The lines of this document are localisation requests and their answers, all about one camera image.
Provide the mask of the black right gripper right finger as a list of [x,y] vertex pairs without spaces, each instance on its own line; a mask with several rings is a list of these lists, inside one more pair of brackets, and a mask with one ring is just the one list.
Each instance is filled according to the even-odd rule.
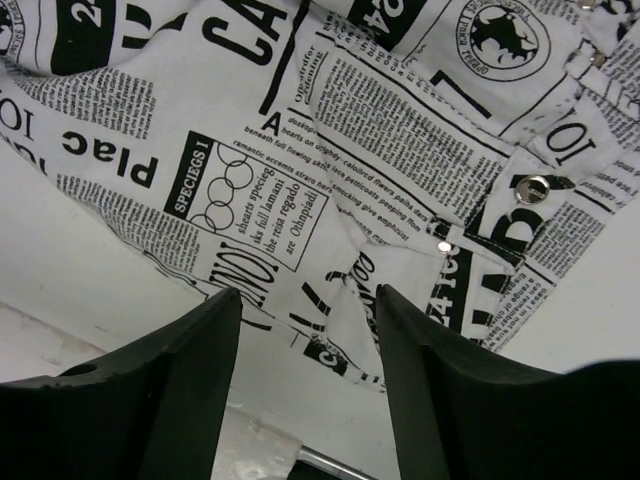
[[635,479],[639,364],[559,374],[462,337],[390,286],[377,326],[405,479]]

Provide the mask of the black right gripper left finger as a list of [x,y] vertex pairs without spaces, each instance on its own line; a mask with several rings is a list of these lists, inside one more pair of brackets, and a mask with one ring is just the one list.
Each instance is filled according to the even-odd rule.
[[2,478],[210,478],[241,313],[228,288],[58,376],[2,383]]

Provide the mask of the newspaper print trousers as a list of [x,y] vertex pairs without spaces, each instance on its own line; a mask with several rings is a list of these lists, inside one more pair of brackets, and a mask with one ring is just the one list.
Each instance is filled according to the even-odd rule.
[[639,190],[635,1],[5,1],[1,137],[157,270],[385,387],[500,349]]

